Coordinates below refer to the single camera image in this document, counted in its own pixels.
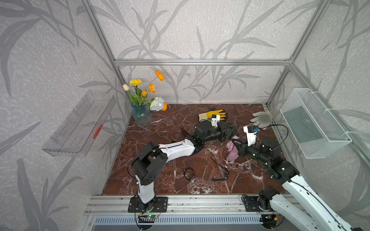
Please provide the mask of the pink fluffy cloth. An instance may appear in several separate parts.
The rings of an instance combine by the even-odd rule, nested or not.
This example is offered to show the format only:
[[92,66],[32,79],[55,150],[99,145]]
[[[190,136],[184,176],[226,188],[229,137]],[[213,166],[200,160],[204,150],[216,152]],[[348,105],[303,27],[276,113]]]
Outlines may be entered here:
[[229,141],[226,145],[227,150],[229,152],[226,160],[228,162],[234,162],[238,158],[238,149],[236,148],[235,144],[232,141]]

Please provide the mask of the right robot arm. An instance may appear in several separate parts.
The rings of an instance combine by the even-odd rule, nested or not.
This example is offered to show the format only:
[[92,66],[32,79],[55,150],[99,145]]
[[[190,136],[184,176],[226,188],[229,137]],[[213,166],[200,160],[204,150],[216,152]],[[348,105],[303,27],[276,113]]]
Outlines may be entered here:
[[251,156],[261,162],[268,173],[304,208],[292,205],[278,190],[268,187],[259,193],[259,207],[271,209],[289,220],[302,231],[360,231],[334,212],[308,185],[299,171],[280,155],[272,156],[272,149],[265,145],[248,145],[244,140],[232,142],[242,157]]

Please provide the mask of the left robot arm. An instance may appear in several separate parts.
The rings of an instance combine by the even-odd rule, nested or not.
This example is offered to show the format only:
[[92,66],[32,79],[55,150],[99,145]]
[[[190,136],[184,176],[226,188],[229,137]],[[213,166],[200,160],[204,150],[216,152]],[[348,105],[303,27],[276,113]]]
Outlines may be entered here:
[[216,123],[203,120],[194,128],[194,132],[183,141],[170,144],[158,144],[151,141],[140,154],[135,157],[130,165],[135,173],[138,185],[138,197],[142,204],[148,205],[154,202],[154,181],[160,175],[166,163],[181,158],[189,157],[203,150],[206,142],[226,139],[231,140],[238,135],[237,128],[222,121]]

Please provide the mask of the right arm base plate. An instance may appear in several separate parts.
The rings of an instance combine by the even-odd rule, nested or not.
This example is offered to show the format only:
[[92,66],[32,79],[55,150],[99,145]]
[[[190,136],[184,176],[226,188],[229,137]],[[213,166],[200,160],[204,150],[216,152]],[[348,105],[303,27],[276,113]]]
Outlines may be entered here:
[[241,201],[244,204],[246,212],[273,212],[270,201],[273,196],[261,194],[258,196],[249,196],[243,194]]

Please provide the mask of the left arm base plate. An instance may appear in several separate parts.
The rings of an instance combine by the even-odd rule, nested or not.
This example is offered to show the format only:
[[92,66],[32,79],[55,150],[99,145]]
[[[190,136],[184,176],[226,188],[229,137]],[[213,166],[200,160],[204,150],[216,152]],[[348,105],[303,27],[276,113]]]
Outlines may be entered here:
[[128,212],[129,213],[149,213],[149,212],[167,212],[168,197],[155,196],[148,203],[143,203],[139,196],[134,196],[130,199]]

